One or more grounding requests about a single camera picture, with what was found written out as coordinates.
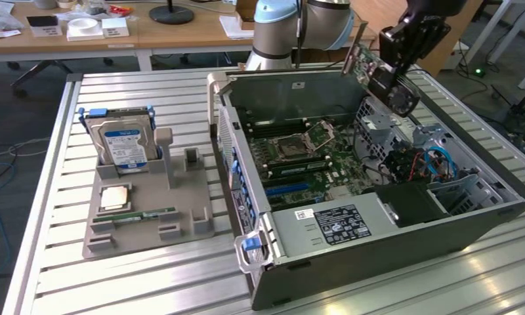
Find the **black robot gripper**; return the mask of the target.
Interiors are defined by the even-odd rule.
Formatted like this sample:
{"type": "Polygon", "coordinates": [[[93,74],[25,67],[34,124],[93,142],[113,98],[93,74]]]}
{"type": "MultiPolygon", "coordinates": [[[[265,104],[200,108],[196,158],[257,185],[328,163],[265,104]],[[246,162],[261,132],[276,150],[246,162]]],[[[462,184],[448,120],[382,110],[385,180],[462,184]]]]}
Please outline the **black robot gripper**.
{"type": "Polygon", "coordinates": [[[429,54],[450,31],[446,18],[456,16],[464,6],[465,2],[457,0],[406,2],[398,24],[380,32],[380,57],[394,74],[405,73],[429,54]]]}

